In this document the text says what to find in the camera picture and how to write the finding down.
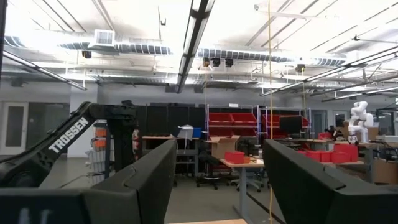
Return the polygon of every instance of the gray floor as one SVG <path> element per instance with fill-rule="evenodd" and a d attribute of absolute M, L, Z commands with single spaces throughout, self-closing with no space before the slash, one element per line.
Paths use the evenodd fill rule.
<path fill-rule="evenodd" d="M 51 173 L 40 186 L 44 189 L 89 187 L 91 180 L 85 175 L 90 169 L 85 165 L 86 159 L 59 159 Z M 264 188 L 261 193 L 249 187 L 250 193 L 264 205 L 269 204 L 269 191 Z M 232 186 L 220 186 L 218 190 L 202 186 L 197 188 L 193 179 L 179 177 L 178 186 L 170 196 L 166 223 L 199 222 L 239 218 L 232 206 L 239 202 L 238 192 Z M 270 223 L 268 214 L 248 199 L 249 216 L 254 223 Z M 273 211 L 282 217 L 276 199 Z"/>

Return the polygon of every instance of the monitor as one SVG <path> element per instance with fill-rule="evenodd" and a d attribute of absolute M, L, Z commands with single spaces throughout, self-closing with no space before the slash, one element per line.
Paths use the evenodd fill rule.
<path fill-rule="evenodd" d="M 279 129 L 288 134 L 300 134 L 303 128 L 301 116 L 281 116 L 279 118 Z"/>

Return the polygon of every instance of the ventilation duct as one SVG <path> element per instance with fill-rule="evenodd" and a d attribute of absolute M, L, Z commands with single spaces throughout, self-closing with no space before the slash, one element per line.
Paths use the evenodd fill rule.
<path fill-rule="evenodd" d="M 22 35 L 5 35 L 4 44 L 11 47 L 34 48 L 58 46 L 70 50 L 91 50 L 121 54 L 175 55 L 172 47 L 156 40 L 132 39 L 116 35 L 112 46 L 101 46 L 94 34 L 83 32 L 59 32 L 49 30 L 33 30 Z M 235 60 L 269 61 L 269 52 L 264 48 L 250 47 L 200 47 L 196 57 L 223 58 Z M 336 67 L 346 62 L 344 55 L 301 55 L 286 50 L 272 50 L 272 62 L 293 62 L 315 66 Z"/>

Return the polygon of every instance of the desk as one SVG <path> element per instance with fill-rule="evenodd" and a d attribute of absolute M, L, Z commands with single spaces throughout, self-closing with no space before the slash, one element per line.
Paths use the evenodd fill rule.
<path fill-rule="evenodd" d="M 239 208 L 236 208 L 235 206 L 233 207 L 235 211 L 243 218 L 248 224 L 253 224 L 253 222 L 250 220 L 248 216 L 248 202 L 247 202 L 247 196 L 246 196 L 246 168 L 263 168 L 264 167 L 264 161 L 262 159 L 255 159 L 256 162 L 250 161 L 250 163 L 247 164 L 233 164 L 225 159 L 220 159 L 220 161 L 225 164 L 228 167 L 235 168 L 236 170 L 239 171 L 239 185 L 240 185 L 240 191 L 239 191 Z"/>
<path fill-rule="evenodd" d="M 174 223 L 174 224 L 248 224 L 244 220 L 220 220 L 208 222 L 193 222 L 193 223 Z"/>
<path fill-rule="evenodd" d="M 143 136 L 142 137 L 142 152 L 144 154 L 149 153 L 152 149 L 147 148 L 147 141 L 150 140 L 171 140 L 171 139 L 184 139 L 184 138 L 175 138 L 173 136 Z M 194 176 L 196 177 L 199 173 L 199 145 L 200 139 L 199 138 L 192 138 L 192 141 L 195 142 L 194 149 L 177 149 L 177 156 L 193 156 L 193 162 L 191 161 L 184 161 L 184 162 L 177 162 L 177 164 L 194 164 L 195 166 L 195 173 Z"/>

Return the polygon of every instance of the white humanoid robot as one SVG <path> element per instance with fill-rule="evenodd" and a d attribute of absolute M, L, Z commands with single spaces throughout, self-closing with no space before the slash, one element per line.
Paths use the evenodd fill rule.
<path fill-rule="evenodd" d="M 366 113 L 366 107 L 368 102 L 361 101 L 354 103 L 354 107 L 351 108 L 351 119 L 349 120 L 348 131 L 349 137 L 348 141 L 351 144 L 356 144 L 358 139 L 356 137 L 356 132 L 361 133 L 361 141 L 368 142 L 368 129 L 373 126 L 373 116 Z"/>

